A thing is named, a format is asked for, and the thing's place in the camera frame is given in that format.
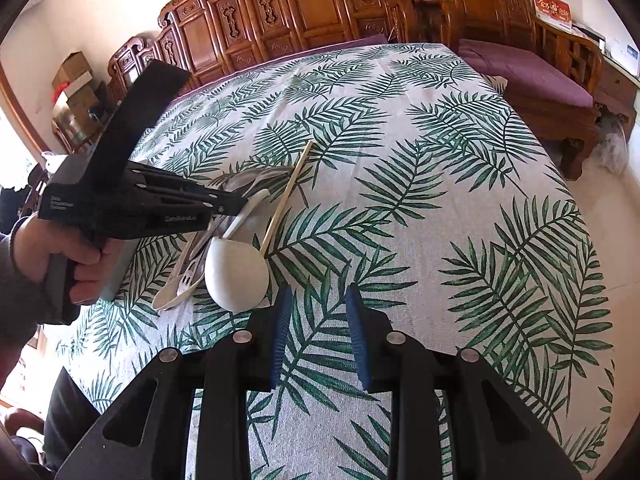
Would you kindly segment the white blue device box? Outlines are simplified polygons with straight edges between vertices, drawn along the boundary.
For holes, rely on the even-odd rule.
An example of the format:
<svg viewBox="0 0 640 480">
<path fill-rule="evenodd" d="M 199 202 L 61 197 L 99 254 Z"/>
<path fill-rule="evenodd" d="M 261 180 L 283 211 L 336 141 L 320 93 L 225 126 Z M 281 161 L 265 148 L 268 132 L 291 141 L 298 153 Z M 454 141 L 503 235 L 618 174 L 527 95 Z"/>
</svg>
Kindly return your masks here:
<svg viewBox="0 0 640 480">
<path fill-rule="evenodd" d="M 613 39 L 606 43 L 606 52 L 612 60 L 623 67 L 632 76 L 637 77 L 639 73 L 639 51 L 620 40 Z"/>
</svg>

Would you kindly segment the red decorated box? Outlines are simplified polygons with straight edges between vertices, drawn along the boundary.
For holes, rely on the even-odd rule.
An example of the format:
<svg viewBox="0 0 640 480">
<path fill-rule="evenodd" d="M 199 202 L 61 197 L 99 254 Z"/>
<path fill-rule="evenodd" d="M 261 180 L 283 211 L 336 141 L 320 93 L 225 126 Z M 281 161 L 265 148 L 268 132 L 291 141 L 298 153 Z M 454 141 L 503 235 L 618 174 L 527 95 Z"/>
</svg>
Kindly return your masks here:
<svg viewBox="0 0 640 480">
<path fill-rule="evenodd" d="M 538 18 L 566 32 L 573 30 L 570 5 L 563 0 L 533 0 Z"/>
</svg>

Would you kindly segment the large white ladle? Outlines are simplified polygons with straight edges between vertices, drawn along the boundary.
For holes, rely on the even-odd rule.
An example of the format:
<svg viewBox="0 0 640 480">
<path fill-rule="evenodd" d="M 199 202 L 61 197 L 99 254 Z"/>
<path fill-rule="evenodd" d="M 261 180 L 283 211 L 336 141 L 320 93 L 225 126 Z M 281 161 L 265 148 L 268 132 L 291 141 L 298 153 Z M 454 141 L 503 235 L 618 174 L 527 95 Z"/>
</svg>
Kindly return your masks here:
<svg viewBox="0 0 640 480">
<path fill-rule="evenodd" d="M 232 236 L 250 214 L 270 195 L 260 190 L 250 196 L 222 237 L 214 237 L 207 249 L 204 280 L 210 298 L 231 313 L 252 310 L 265 297 L 269 273 L 265 258 L 253 245 Z"/>
</svg>

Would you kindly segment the grey rectangular utensil tray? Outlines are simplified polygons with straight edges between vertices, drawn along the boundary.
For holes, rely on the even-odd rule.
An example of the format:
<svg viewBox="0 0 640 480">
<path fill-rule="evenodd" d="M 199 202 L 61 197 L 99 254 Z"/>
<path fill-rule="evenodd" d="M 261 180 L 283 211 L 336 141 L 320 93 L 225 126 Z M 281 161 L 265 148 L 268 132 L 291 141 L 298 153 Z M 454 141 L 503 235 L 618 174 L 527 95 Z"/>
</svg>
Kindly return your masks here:
<svg viewBox="0 0 640 480">
<path fill-rule="evenodd" d="M 137 250 L 140 240 L 126 240 L 122 251 L 120 252 L 118 259 L 112 269 L 110 276 L 102 289 L 100 298 L 105 301 L 113 301 L 119 289 L 122 287 L 122 282 L 125 279 L 125 275 L 130 266 L 134 253 Z"/>
</svg>

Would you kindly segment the white soup spoon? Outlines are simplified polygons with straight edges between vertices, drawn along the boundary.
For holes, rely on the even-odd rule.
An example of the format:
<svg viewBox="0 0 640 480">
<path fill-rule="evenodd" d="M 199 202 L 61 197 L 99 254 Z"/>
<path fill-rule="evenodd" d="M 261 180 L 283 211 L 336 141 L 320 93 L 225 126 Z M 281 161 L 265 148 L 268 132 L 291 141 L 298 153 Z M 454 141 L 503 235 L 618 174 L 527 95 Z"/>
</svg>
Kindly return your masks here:
<svg viewBox="0 0 640 480">
<path fill-rule="evenodd" d="M 180 304 L 183 304 L 187 299 L 191 297 L 192 292 L 194 292 L 194 290 L 201 283 L 203 279 L 204 269 L 203 269 L 201 278 L 198 280 L 198 284 L 193 285 L 190 289 L 188 289 L 183 294 L 177 295 L 177 287 L 180 281 L 180 273 L 184 269 L 184 265 L 186 264 L 184 262 L 184 260 L 186 260 L 186 250 L 191 244 L 195 234 L 196 233 L 192 234 L 189 237 L 188 242 L 186 243 L 186 246 L 183 247 L 183 250 L 178 258 L 178 261 L 176 262 L 176 264 L 174 265 L 174 268 L 171 270 L 169 274 L 169 278 L 167 282 L 163 284 L 160 290 L 156 293 L 152 301 L 152 308 L 155 311 L 163 311 L 163 310 L 168 310 L 168 309 L 180 306 Z"/>
</svg>

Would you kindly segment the palm leaf print tablecloth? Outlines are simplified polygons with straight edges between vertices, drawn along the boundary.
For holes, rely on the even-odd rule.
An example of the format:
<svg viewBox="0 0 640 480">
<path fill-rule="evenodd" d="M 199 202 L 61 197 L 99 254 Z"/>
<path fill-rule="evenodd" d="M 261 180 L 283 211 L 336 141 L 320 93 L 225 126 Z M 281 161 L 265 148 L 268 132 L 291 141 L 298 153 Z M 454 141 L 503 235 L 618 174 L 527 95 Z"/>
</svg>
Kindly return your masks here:
<svg viewBox="0 0 640 480">
<path fill-rule="evenodd" d="M 581 474 L 603 465 L 612 314 L 582 214 L 544 148 L 472 68 L 434 44 L 294 58 L 166 110 L 137 162 L 210 186 L 291 166 L 267 249 L 294 307 L 278 388 L 248 397 L 257 479 L 381 479 L 390 398 L 356 375 L 344 296 L 436 351 L 475 349 Z"/>
</svg>

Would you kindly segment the clear plastic bag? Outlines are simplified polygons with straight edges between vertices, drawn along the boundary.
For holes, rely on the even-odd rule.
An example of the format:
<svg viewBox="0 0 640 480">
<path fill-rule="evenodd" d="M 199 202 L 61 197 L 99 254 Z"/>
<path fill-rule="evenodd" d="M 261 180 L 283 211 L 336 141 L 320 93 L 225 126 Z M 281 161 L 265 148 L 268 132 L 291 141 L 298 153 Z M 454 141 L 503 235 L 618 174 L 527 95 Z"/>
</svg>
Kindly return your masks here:
<svg viewBox="0 0 640 480">
<path fill-rule="evenodd" d="M 596 125 L 598 142 L 592 156 L 599 166 L 620 176 L 629 162 L 629 153 L 624 128 L 620 118 L 605 113 Z"/>
</svg>

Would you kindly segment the stainless steel spoon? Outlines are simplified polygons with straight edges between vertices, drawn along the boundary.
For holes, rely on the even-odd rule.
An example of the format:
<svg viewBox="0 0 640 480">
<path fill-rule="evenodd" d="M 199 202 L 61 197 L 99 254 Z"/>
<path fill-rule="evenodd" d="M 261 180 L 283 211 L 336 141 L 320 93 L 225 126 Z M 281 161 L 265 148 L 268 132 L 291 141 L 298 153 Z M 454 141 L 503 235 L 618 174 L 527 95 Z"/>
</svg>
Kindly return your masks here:
<svg viewBox="0 0 640 480">
<path fill-rule="evenodd" d="M 292 171 L 292 166 L 265 166 L 231 171 L 213 179 L 210 186 L 215 190 L 247 195 L 253 190 L 268 188 L 272 182 L 287 179 Z"/>
</svg>

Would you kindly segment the light bamboo chopstick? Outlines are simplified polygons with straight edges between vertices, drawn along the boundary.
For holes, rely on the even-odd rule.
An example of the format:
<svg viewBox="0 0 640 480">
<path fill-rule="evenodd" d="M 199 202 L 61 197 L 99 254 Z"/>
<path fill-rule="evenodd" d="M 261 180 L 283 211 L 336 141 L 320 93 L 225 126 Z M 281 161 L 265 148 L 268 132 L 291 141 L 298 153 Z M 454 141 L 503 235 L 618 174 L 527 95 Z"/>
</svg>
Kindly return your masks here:
<svg viewBox="0 0 640 480">
<path fill-rule="evenodd" d="M 284 214 L 284 210 L 285 210 L 285 206 L 286 203 L 288 202 L 288 199 L 290 198 L 293 190 L 294 190 L 294 186 L 296 185 L 296 181 L 300 175 L 300 173 L 302 172 L 305 164 L 306 164 L 306 160 L 309 156 L 309 153 L 311 151 L 311 149 L 314 147 L 314 141 L 313 140 L 309 140 L 306 145 L 304 150 L 302 151 L 302 154 L 299 155 L 299 158 L 297 159 L 296 165 L 292 171 L 291 177 L 288 179 L 288 183 L 286 184 L 286 187 L 282 193 L 282 195 L 280 196 L 280 200 L 277 206 L 277 209 L 274 211 L 268 229 L 265 232 L 265 236 L 262 239 L 262 244 L 260 245 L 260 249 L 259 249 L 259 253 L 262 255 L 262 257 L 265 257 L 265 254 L 267 252 L 267 249 L 271 243 L 271 240 L 273 238 L 273 235 L 276 234 L 277 232 L 277 228 L 278 225 L 281 221 L 281 218 Z"/>
</svg>

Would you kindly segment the white plastic fork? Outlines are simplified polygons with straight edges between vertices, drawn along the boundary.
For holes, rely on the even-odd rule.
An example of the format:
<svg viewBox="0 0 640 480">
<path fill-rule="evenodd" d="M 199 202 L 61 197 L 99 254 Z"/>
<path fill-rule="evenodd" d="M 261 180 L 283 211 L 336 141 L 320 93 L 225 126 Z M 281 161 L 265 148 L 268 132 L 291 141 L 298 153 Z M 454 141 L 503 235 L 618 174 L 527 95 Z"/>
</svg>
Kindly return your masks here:
<svg viewBox="0 0 640 480">
<path fill-rule="evenodd" d="M 201 278 L 204 269 L 207 244 L 215 235 L 221 222 L 221 218 L 213 219 L 209 222 L 206 231 L 198 232 L 194 235 L 191 244 L 186 250 L 186 260 L 184 260 L 186 264 L 180 273 L 177 295 L 183 294 L 193 285 L 198 284 L 198 280 Z"/>
</svg>

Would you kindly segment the stacked cardboard boxes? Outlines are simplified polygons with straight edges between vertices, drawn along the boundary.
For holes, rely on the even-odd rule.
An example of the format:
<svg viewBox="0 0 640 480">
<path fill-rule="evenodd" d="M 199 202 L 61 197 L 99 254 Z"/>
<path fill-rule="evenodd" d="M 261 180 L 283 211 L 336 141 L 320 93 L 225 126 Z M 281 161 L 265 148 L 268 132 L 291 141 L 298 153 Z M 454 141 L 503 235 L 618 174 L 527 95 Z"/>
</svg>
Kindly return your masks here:
<svg viewBox="0 0 640 480">
<path fill-rule="evenodd" d="M 106 87 L 96 82 L 81 51 L 71 53 L 52 80 L 52 131 L 66 153 L 84 150 L 103 131 L 111 113 Z"/>
</svg>

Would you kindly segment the wooden side table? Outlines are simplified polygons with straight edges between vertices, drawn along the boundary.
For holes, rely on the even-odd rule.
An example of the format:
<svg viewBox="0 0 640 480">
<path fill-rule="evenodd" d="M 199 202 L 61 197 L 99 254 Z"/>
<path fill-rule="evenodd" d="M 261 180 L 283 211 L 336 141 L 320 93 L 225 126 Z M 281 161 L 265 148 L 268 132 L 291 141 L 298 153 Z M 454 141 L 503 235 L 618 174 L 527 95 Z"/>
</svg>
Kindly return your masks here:
<svg viewBox="0 0 640 480">
<path fill-rule="evenodd" d="M 639 91 L 639 79 L 611 58 L 605 36 L 601 35 L 600 32 L 596 32 L 591 27 L 578 21 L 573 22 L 573 32 L 575 34 L 580 32 L 599 46 L 604 62 L 600 82 L 594 92 L 594 100 L 602 112 L 618 117 L 623 127 L 626 141 L 629 141 L 637 119 L 637 110 L 634 103 Z"/>
</svg>

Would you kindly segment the carved wooden long bench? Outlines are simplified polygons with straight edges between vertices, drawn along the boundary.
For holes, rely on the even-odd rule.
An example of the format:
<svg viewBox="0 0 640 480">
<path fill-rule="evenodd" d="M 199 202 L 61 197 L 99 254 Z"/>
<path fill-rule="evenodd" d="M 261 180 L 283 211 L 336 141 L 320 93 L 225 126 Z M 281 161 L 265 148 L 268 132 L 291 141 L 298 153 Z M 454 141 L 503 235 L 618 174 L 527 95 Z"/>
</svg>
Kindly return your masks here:
<svg viewBox="0 0 640 480">
<path fill-rule="evenodd" d="M 121 101 L 149 62 L 191 74 L 184 90 L 299 52 L 384 36 L 418 36 L 410 0 L 171 0 L 156 37 L 134 36 L 111 57 L 108 90 Z"/>
</svg>

